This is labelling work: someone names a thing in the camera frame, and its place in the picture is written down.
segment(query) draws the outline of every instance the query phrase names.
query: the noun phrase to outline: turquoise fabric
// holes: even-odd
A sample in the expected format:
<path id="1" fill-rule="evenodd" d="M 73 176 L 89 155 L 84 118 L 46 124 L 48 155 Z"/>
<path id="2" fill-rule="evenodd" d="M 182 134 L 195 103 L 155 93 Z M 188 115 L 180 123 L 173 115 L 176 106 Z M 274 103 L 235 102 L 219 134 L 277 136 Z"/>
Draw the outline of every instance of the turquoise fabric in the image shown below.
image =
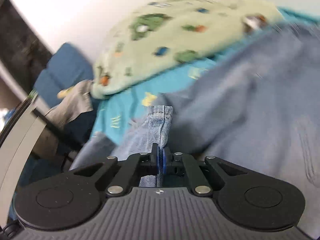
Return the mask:
<path id="1" fill-rule="evenodd" d="M 312 17 L 287 8 L 279 8 L 284 18 L 289 22 L 305 24 L 320 23 L 319 17 Z M 97 118 L 91 135 L 100 131 L 105 133 L 114 143 L 119 144 L 130 126 L 130 122 L 146 113 L 147 105 L 159 93 L 169 93 L 182 90 L 191 85 L 207 70 L 215 67 L 222 60 L 230 57 L 237 50 L 252 42 L 259 33 L 235 43 L 229 48 L 217 53 L 213 59 L 204 58 L 188 64 L 178 65 L 174 69 L 162 72 L 146 81 L 138 83 L 120 93 L 112 95 L 100 103 Z"/>

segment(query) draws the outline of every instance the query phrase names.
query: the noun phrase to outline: ribbed gray surface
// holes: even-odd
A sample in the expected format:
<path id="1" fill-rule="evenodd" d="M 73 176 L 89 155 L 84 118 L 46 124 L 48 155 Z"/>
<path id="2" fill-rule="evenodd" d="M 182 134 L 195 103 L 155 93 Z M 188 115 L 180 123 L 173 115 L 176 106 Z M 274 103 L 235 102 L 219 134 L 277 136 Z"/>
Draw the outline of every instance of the ribbed gray surface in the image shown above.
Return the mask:
<path id="1" fill-rule="evenodd" d="M 263 233 L 228 221 L 209 198 L 186 188 L 134 188 L 124 197 L 107 201 L 87 223 L 60 232 L 25 229 L 15 240 L 306 240 L 297 228 Z"/>

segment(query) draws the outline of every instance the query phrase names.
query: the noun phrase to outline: navy blue fabric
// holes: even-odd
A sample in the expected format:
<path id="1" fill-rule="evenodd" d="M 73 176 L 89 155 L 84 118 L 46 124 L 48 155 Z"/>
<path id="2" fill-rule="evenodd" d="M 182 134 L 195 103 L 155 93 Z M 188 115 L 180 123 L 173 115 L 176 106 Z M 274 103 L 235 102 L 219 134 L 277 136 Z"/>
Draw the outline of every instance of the navy blue fabric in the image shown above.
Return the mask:
<path id="1" fill-rule="evenodd" d="M 64 43 L 52 56 L 47 70 L 62 89 L 93 79 L 91 64 L 69 43 Z"/>
<path id="2" fill-rule="evenodd" d="M 61 87 L 59 87 L 55 80 L 52 79 L 52 76 L 46 69 L 41 71 L 33 87 L 49 107 L 54 107 L 62 101 L 57 98 L 57 94 L 61 91 Z"/>

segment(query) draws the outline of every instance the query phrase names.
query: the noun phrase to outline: silver screw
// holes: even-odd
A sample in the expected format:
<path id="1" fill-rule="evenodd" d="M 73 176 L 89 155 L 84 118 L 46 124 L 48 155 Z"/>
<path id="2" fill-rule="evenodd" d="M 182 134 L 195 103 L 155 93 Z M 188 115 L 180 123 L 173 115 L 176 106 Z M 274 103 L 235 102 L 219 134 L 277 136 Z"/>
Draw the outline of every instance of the silver screw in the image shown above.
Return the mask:
<path id="1" fill-rule="evenodd" d="M 211 189 L 208 186 L 198 186 L 195 188 L 195 191 L 199 194 L 207 194 L 210 190 Z"/>
<path id="2" fill-rule="evenodd" d="M 119 194 L 123 191 L 123 188 L 120 186 L 111 186 L 108 188 L 108 192 L 111 194 Z"/>

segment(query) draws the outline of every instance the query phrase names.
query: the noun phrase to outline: light green fabric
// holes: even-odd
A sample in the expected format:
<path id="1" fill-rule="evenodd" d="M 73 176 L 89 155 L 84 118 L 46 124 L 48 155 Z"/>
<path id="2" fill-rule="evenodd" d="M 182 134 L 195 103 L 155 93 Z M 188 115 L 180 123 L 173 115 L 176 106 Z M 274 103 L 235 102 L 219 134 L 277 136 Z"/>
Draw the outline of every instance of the light green fabric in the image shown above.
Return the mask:
<path id="1" fill-rule="evenodd" d="M 282 20 L 275 5 L 261 0 L 153 1 L 110 31 L 93 66 L 92 96 L 105 98 L 179 62 L 213 56 L 243 38 L 243 17 L 257 14 L 268 23 Z M 104 75 L 107 86 L 100 84 Z"/>

